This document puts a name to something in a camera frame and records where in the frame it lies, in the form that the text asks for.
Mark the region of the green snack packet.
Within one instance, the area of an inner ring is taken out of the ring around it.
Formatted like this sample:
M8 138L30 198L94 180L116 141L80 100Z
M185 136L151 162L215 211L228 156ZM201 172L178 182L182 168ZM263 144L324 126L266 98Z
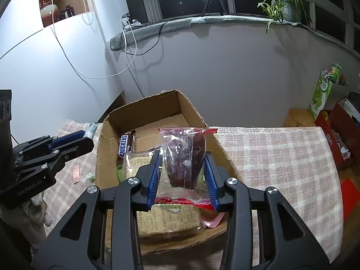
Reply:
M117 165L117 176L120 183L126 179L126 173L123 171L123 165L121 164Z

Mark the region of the red dates clear bag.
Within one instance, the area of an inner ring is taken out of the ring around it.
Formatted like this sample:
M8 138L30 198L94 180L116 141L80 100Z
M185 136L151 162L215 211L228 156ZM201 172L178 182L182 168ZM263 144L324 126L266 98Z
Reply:
M162 163L157 204L194 205L213 210L204 177L207 139L217 129L160 128Z

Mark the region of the Snickers bar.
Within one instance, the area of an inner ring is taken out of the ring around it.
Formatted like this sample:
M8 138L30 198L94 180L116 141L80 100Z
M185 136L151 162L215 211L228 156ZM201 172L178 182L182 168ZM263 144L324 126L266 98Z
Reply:
M135 151L135 130L123 133L120 136L118 147L118 160L124 159L125 154Z

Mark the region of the clear green candy packet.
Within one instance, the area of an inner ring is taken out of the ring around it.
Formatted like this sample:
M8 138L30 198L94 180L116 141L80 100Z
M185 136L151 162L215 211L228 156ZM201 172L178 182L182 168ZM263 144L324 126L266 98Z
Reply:
M98 122L92 122L90 123L89 127L84 133L84 138L93 139L95 136L95 133L97 131L99 123Z

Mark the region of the chocolate egg pink cup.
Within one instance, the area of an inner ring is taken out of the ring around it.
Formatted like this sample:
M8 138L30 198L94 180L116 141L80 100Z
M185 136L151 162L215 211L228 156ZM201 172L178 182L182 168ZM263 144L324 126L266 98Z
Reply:
M202 216L201 222L205 227L215 229L221 223L224 216L225 213L215 213L211 216Z

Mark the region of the pink small packet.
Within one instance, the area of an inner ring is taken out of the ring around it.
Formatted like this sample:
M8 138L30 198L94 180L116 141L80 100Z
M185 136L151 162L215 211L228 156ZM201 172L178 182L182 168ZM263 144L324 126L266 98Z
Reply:
M73 167L73 183L76 184L81 181L80 167L76 165Z

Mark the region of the red box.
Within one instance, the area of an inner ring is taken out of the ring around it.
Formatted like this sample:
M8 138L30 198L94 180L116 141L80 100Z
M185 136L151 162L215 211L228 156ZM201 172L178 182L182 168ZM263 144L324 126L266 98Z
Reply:
M359 164L359 125L339 103L322 110L315 124L325 134L337 169Z

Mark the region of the white power strip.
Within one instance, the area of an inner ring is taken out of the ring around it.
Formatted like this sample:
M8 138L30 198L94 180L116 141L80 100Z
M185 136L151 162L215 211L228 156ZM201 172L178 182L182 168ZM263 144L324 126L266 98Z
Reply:
M129 28L131 27L142 27L142 24L137 21L136 19L131 19L131 18L122 18L122 24L123 24L123 28Z

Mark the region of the green snack carton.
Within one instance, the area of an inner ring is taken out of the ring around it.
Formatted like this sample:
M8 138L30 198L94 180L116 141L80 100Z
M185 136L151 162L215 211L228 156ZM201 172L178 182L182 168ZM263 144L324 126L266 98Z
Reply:
M321 110L324 108L333 85L340 81L340 73L342 67L338 63L332 64L329 69L323 70L319 75L312 100L309 105L309 111L317 118Z

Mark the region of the potted spider plant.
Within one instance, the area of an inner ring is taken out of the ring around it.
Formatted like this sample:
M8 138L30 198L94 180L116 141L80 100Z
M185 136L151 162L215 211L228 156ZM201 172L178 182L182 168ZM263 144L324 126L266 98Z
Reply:
M312 24L310 10L306 10L303 0L257 0L257 7L270 19L266 24L266 34L273 23L301 23L303 16L306 26Z

